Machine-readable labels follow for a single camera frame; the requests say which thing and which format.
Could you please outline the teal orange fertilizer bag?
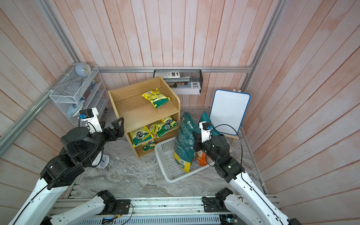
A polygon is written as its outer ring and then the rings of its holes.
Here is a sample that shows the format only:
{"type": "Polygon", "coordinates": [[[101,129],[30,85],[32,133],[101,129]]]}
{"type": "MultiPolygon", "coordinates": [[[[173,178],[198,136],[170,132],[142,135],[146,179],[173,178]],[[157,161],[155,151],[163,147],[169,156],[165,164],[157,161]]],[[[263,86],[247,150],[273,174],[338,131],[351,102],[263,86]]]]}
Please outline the teal orange fertilizer bag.
{"type": "Polygon", "coordinates": [[[213,135],[220,135],[220,133],[214,129],[214,125],[205,111],[200,118],[199,128],[201,130],[200,134],[193,132],[193,137],[195,139],[195,162],[203,167],[211,161],[209,158],[210,150],[212,149],[211,138],[213,135]]]}

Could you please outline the dark green large fertilizer bag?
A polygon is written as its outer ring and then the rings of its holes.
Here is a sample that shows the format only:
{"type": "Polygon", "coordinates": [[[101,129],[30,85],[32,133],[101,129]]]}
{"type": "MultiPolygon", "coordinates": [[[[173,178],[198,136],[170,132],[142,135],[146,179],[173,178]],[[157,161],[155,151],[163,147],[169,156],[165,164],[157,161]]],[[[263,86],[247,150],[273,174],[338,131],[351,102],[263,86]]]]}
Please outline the dark green large fertilizer bag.
{"type": "Polygon", "coordinates": [[[189,173],[191,163],[195,157],[194,144],[196,139],[193,133],[201,134],[199,125],[189,112],[185,112],[180,120],[180,125],[174,142],[174,159],[181,169],[189,173]]]}

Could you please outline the yellow green small bag top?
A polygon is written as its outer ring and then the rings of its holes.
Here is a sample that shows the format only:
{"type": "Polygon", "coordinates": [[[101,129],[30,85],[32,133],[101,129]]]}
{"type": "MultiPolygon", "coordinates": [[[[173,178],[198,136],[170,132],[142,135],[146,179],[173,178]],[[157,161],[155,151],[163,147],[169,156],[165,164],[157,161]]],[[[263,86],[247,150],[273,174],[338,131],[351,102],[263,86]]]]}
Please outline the yellow green small bag top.
{"type": "Polygon", "coordinates": [[[155,108],[160,108],[165,103],[171,100],[169,97],[164,95],[158,88],[145,92],[144,94],[142,94],[142,97],[150,101],[155,108]]]}

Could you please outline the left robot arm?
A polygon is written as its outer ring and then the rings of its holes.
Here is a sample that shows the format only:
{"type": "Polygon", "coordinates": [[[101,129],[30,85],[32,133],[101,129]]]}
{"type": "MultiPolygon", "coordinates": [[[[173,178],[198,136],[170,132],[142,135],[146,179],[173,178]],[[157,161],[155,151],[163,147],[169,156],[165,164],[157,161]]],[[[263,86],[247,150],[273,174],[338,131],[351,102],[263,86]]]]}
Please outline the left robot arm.
{"type": "Polygon", "coordinates": [[[65,213],[48,216],[58,198],[87,167],[100,165],[107,142],[123,137],[124,119],[112,122],[100,132],[90,132],[86,127],[75,127],[61,138],[63,149],[51,159],[40,173],[34,190],[10,221],[11,225],[76,225],[88,217],[111,214],[116,211],[116,199],[107,190],[100,191],[88,202],[65,213]]]}

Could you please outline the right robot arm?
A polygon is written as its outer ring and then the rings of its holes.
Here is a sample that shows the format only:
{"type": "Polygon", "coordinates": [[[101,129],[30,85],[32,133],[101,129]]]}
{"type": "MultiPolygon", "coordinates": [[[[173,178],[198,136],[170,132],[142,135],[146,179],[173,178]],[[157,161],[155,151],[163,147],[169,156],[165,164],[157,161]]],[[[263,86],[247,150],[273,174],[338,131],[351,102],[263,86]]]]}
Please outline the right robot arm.
{"type": "Polygon", "coordinates": [[[290,219],[282,213],[253,183],[241,163],[230,154],[230,145],[223,135],[212,136],[202,140],[201,134],[193,132],[194,150],[203,151],[214,163],[218,175],[229,183],[246,199],[242,202],[227,188],[216,194],[221,206],[235,214],[247,225],[299,225],[300,222],[290,219]]]}

